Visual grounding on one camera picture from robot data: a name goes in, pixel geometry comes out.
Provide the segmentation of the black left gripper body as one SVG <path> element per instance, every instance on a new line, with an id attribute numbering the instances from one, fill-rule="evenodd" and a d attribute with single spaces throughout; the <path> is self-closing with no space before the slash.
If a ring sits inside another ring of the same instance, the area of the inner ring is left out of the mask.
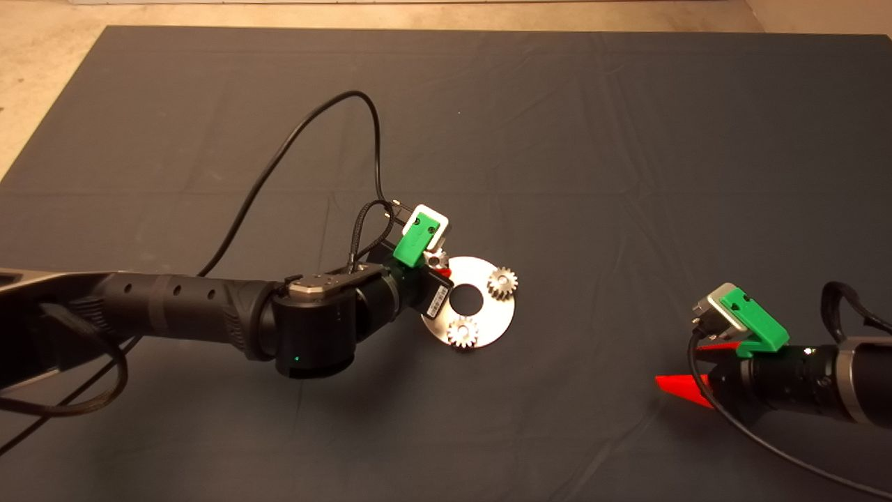
<path id="1" fill-rule="evenodd" d="M 382 266 L 383 271 L 359 286 L 361 325 L 388 324 L 405 310 L 435 319 L 453 290 L 452 280 L 437 269 L 405 266 L 393 251 L 395 245 L 383 241 L 365 257 L 364 263 Z"/>

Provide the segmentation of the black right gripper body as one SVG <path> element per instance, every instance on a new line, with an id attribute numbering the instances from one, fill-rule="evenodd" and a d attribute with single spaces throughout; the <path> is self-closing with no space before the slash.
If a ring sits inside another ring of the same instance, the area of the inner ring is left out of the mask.
<path id="1" fill-rule="evenodd" d="M 761 419 L 774 411 L 839 419 L 834 345 L 787 345 L 751 358 L 710 356 L 707 375 L 719 403 L 736 419 Z"/>

